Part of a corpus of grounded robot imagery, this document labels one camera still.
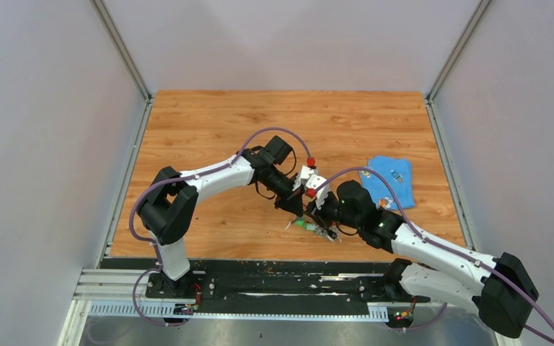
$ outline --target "folded blue cloth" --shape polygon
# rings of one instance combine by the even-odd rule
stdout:
[[[393,159],[386,156],[375,156],[369,160],[369,168],[382,175],[400,201],[403,208],[415,206],[413,188],[411,187],[411,164],[407,159]],[[372,200],[388,210],[397,210],[394,198],[379,178],[368,172],[360,172],[362,186],[367,189]]]

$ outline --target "white wall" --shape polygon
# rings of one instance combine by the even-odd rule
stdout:
[[[427,92],[478,0],[105,2],[153,92]]]
[[[475,243],[519,256],[554,318],[554,1],[495,1],[436,104]]]
[[[0,1],[0,345],[54,345],[142,101],[89,1]]]

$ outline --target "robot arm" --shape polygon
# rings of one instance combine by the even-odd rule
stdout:
[[[461,306],[508,337],[521,334],[532,307],[479,265],[482,262],[499,271],[536,301],[538,293],[519,259],[507,253],[497,259],[464,249],[415,225],[423,234],[424,239],[421,239],[401,215],[377,208],[369,192],[356,181],[340,184],[335,194],[315,167],[303,166],[299,174],[289,178],[276,165],[283,163],[291,151],[290,145],[275,136],[264,147],[245,149],[240,157],[232,156],[209,167],[183,172],[166,167],[160,171],[154,183],[188,177],[185,181],[153,190],[137,209],[157,243],[162,271],[168,278],[178,280],[190,269],[183,236],[196,204],[233,187],[262,184],[276,194],[276,208],[298,217],[307,216],[326,230],[334,223],[355,228],[368,245],[434,268],[428,269],[406,259],[394,261],[385,276],[406,293]],[[172,203],[167,195],[175,196]],[[314,198],[306,207],[302,202],[305,195]],[[464,252],[477,262],[457,256],[448,249]]]

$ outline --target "wooden tabletop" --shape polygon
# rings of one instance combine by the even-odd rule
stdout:
[[[376,155],[406,158],[412,164],[416,207],[410,218],[431,233],[464,245],[447,179],[419,92],[207,92],[163,91],[154,100],[144,139],[113,239],[111,256],[154,256],[128,230],[135,199],[165,166],[197,169],[225,160],[255,131],[288,128],[306,142],[323,177],[367,165]],[[290,135],[267,132],[251,146],[279,135],[305,161]],[[291,157],[281,170],[292,167]],[[355,172],[335,180],[335,190]],[[395,256],[369,247],[358,236],[331,243],[276,210],[253,186],[238,187],[197,205],[185,235],[189,257],[262,260],[391,261]],[[139,218],[136,229],[147,234]]]

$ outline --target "wooden table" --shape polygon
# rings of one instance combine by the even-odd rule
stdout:
[[[310,147],[323,177],[364,166],[376,155],[403,157],[413,167],[416,207],[413,221],[456,244],[464,239],[441,159],[419,92],[207,92],[163,91],[154,100],[141,150],[111,248],[112,256],[154,256],[128,230],[134,200],[165,166],[197,169],[231,156],[250,134],[268,126],[293,130]],[[290,135],[268,132],[304,150]],[[287,172],[288,158],[281,170]],[[334,181],[357,179],[355,172]],[[394,256],[367,246],[358,236],[331,243],[300,227],[284,229],[294,216],[256,195],[253,186],[238,187],[197,206],[185,236],[189,257],[264,260],[391,261]],[[139,218],[136,229],[147,234]]]

